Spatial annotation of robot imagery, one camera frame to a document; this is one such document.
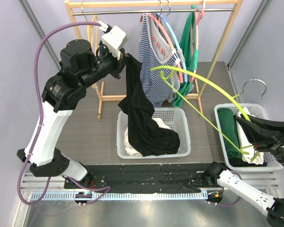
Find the yellow plastic hanger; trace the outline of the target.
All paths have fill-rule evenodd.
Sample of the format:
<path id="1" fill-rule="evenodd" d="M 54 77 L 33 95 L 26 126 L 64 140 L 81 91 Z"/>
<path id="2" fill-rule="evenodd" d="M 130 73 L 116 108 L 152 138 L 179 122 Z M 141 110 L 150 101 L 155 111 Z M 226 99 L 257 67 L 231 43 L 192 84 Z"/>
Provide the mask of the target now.
<path id="1" fill-rule="evenodd" d="M 87 17 L 84 15 L 83 8 L 84 7 L 83 7 L 83 2 L 82 2 L 81 3 L 81 12 L 82 12 L 83 16 L 85 17 L 85 20 L 88 21 Z M 93 16 L 92 22 L 99 22 L 99 18 L 98 18 L 97 15 Z M 96 26 L 92 26 L 92 25 L 87 26 L 87 38 L 88 38 L 88 41 L 90 42 L 92 50 L 95 54 L 97 49 L 98 49 L 98 28 Z M 92 85 L 92 88 L 97 89 L 98 88 L 97 83 Z"/>

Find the pink hanger with striped top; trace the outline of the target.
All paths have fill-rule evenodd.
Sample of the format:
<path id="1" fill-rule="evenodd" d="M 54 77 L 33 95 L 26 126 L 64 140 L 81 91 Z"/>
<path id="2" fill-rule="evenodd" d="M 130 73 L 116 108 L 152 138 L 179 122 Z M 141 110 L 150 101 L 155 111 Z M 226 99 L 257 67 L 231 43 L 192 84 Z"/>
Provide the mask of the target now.
<path id="1" fill-rule="evenodd" d="M 162 34 L 164 35 L 164 37 L 165 37 L 165 40 L 167 41 L 167 43 L 169 44 L 169 47 L 170 47 L 170 49 L 171 49 L 171 52 L 173 53 L 173 55 L 176 55 L 176 57 L 177 57 L 177 61 L 176 61 L 176 63 L 174 64 L 174 66 L 176 66 L 177 68 L 179 68 L 179 69 L 181 69 L 181 61 L 180 61 L 180 58 L 179 58 L 179 56 L 178 56 L 178 54 L 177 54 L 177 51 L 176 51 L 176 49 L 175 49 L 175 47 L 174 47 L 174 45 L 173 45 L 173 43 L 172 43 L 172 41 L 171 41 L 171 39 L 170 39 L 170 37 L 169 37 L 169 35 L 168 35 L 168 33 L 167 33 L 167 31 L 165 30 L 165 28 L 163 27 L 163 25 L 161 24 L 161 22 L 160 22 L 160 16 L 161 15 L 153 15 L 153 14 L 151 14 L 151 13 L 147 13 L 146 14 L 148 17 L 150 17 L 150 18 L 152 18 L 153 19 L 153 21 L 157 24 L 157 26 L 159 27 L 158 29 L 162 32 Z"/>

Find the lime green hanger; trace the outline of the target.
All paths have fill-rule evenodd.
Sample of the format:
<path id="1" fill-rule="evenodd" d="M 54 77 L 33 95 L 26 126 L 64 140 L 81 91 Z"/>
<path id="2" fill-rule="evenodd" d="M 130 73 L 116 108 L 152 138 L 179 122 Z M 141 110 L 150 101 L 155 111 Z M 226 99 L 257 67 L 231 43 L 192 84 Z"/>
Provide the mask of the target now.
<path id="1" fill-rule="evenodd" d="M 246 113 L 246 111 L 240 106 L 240 104 L 235 100 L 235 96 L 231 96 L 229 93 L 227 93 L 224 89 L 222 89 L 220 86 L 216 85 L 212 81 L 204 78 L 203 76 L 200 76 L 196 73 L 184 70 L 184 69 L 179 69 L 177 67 L 172 67 L 172 66 L 158 66 L 151 68 L 150 71 L 156 71 L 160 70 L 160 78 L 173 90 L 175 91 L 186 103 L 188 103 L 204 120 L 206 120 L 216 131 L 218 131 L 219 134 L 221 134 L 225 139 L 227 139 L 241 154 L 248 154 L 248 152 L 243 152 L 241 148 L 237 148 L 223 133 L 221 130 L 217 128 L 201 111 L 199 111 L 195 106 L 193 106 L 183 95 L 181 95 L 170 83 L 168 83 L 168 79 L 175 74 L 176 72 L 182 72 L 185 73 L 191 77 L 194 77 L 197 80 L 202 81 L 204 84 L 207 84 L 211 87 L 213 87 L 215 90 L 220 92 L 223 96 L 225 96 L 228 100 L 230 100 L 235 106 L 239 109 L 241 114 L 243 115 L 240 117 L 240 120 L 247 120 L 248 122 L 251 122 L 250 116 Z M 253 145 L 251 145 L 254 150 L 256 151 L 255 155 L 252 158 L 252 161 L 258 156 L 259 151 L 257 148 L 255 148 Z"/>

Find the black tank top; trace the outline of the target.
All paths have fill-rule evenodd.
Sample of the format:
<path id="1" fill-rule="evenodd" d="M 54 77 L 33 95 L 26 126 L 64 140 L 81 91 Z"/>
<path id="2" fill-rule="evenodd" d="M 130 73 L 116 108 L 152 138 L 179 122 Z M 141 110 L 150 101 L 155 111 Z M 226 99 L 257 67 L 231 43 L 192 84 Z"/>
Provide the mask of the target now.
<path id="1" fill-rule="evenodd" d="M 147 99 L 140 80 L 142 64 L 128 54 L 126 64 L 126 97 L 118 104 L 128 116 L 129 144 L 142 156 L 174 155 L 180 147 L 178 134 L 161 128 L 152 119 L 154 107 Z"/>

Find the white tank top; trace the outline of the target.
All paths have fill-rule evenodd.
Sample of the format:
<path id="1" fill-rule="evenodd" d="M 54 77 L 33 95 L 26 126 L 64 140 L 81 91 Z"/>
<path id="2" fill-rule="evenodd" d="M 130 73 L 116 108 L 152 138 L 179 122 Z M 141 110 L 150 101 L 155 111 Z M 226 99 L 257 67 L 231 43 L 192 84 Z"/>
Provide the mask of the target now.
<path id="1" fill-rule="evenodd" d="M 160 128 L 164 128 L 164 129 L 171 129 L 169 126 L 167 126 L 163 120 L 161 118 L 152 118 L 156 124 L 160 127 Z M 128 128 L 126 128 L 125 132 L 124 132 L 124 147 L 125 147 L 125 151 L 127 153 L 127 155 L 129 156 L 136 156 L 136 157 L 142 157 L 142 154 L 137 151 L 129 142 L 129 137 L 128 137 Z"/>

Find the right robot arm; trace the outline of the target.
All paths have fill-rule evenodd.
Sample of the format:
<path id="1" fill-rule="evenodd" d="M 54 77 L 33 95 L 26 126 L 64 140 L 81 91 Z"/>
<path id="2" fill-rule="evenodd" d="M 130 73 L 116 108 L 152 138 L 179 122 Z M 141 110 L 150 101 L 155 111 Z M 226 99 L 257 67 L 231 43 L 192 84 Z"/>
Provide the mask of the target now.
<path id="1" fill-rule="evenodd" d="M 284 167 L 284 122 L 249 116 L 236 118 L 249 143 L 259 152 L 269 152 Z M 270 226 L 284 227 L 284 198 L 265 194 L 245 183 L 225 166 L 212 162 L 205 170 L 205 183 L 225 187 L 258 209 Z"/>

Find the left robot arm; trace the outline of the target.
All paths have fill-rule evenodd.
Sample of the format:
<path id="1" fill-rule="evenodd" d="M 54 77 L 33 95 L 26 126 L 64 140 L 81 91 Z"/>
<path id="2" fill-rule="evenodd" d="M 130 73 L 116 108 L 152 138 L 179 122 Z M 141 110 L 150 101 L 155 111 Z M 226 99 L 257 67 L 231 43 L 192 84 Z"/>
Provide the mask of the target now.
<path id="1" fill-rule="evenodd" d="M 62 175 L 73 179 L 82 189 L 90 186 L 91 173 L 82 163 L 66 157 L 56 143 L 87 89 L 109 74 L 120 78 L 128 56 L 124 48 L 119 51 L 117 58 L 108 44 L 100 42 L 97 52 L 93 53 L 90 42 L 84 39 L 72 40 L 61 50 L 61 69 L 48 79 L 41 95 L 44 121 L 38 139 L 17 151 L 21 161 L 29 159 L 30 171 L 35 177 Z"/>

